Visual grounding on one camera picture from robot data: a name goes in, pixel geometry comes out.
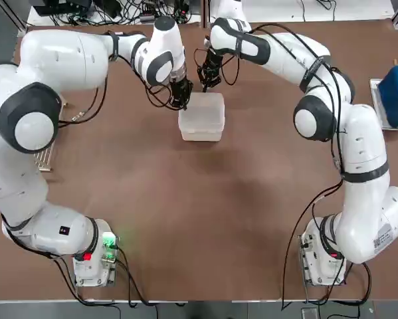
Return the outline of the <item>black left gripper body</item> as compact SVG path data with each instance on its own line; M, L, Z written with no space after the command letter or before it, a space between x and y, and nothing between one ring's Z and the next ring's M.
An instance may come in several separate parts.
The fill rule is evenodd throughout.
M184 76L182 79L169 81L174 102L188 102L193 89L193 83Z

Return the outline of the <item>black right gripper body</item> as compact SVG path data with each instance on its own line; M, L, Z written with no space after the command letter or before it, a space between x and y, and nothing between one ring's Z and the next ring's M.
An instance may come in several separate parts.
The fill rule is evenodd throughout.
M203 70L205 72L219 72L223 63L223 56L217 54L213 49L207 50Z

